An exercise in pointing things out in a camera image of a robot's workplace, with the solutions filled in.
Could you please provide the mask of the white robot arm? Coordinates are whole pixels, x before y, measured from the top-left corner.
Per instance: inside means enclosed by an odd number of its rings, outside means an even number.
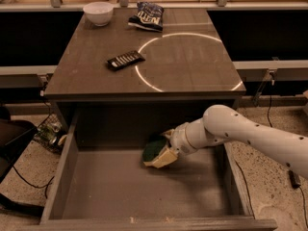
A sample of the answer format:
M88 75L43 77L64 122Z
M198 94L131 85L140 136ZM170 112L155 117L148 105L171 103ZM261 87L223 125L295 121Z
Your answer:
M308 178L308 138L253 122L224 105L206 109L203 117L152 137L142 153L148 167L161 168L201 148L240 141L296 174Z

